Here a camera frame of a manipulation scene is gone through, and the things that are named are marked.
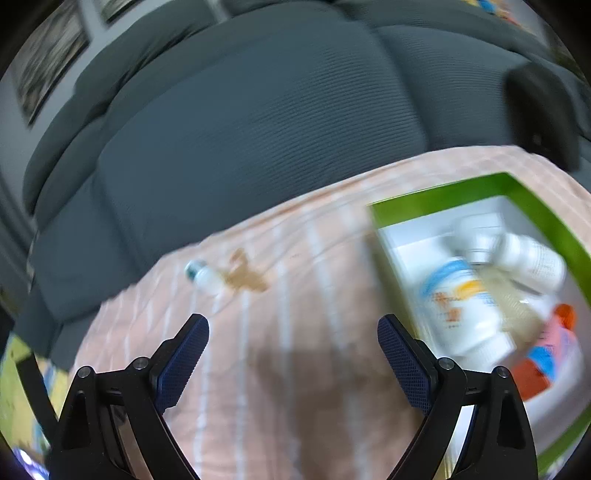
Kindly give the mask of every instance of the bottle label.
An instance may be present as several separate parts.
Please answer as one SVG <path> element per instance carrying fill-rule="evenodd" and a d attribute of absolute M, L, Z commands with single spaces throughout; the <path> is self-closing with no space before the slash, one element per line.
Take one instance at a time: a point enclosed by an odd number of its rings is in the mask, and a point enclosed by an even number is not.
<path fill-rule="evenodd" d="M 527 357 L 551 382 L 556 381 L 560 367 L 574 343 L 574 333 L 562 327 L 560 317 L 552 315 L 536 346 Z"/>

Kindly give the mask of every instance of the picture frame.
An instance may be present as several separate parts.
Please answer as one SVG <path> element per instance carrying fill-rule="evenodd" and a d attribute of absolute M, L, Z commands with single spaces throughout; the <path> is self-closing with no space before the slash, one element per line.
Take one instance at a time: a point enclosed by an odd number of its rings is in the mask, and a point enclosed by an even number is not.
<path fill-rule="evenodd" d="M 65 0 L 29 35 L 11 64 L 18 103 L 29 125 L 88 43 L 75 0 Z"/>

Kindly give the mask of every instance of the small vial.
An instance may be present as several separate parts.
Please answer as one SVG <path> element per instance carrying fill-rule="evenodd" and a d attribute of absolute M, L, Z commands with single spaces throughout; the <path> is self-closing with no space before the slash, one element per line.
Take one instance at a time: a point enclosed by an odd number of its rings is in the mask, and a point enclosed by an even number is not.
<path fill-rule="evenodd" d="M 225 283 L 222 276 L 202 260 L 191 260 L 185 267 L 187 278 L 204 294 L 217 297 Z"/>

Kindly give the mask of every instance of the orange bottle cap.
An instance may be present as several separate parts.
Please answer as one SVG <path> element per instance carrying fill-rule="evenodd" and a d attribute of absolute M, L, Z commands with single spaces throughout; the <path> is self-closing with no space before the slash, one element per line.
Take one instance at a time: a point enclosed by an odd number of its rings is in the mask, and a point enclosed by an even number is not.
<path fill-rule="evenodd" d="M 562 326 L 567 330 L 572 331 L 577 324 L 577 313 L 571 305 L 561 303 L 554 309 L 554 314 L 560 317 L 560 323 L 562 323 Z"/>

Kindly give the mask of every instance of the yellow object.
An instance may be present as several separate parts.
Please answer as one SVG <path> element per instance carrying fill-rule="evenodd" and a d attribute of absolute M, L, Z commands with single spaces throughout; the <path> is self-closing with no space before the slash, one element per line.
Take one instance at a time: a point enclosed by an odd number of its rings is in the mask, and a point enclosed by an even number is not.
<path fill-rule="evenodd" d="M 459 300 L 467 300 L 478 293 L 486 291 L 479 280 L 469 280 L 456 288 L 456 296 Z"/>
<path fill-rule="evenodd" d="M 19 337 L 10 336 L 0 363 L 0 432 L 10 447 L 18 446 L 27 452 L 43 454 L 47 441 L 41 434 L 17 372 L 17 363 L 30 353 L 31 349 Z M 43 358 L 37 358 L 37 363 L 44 378 L 51 379 L 48 394 L 59 415 L 70 384 L 68 374 Z"/>

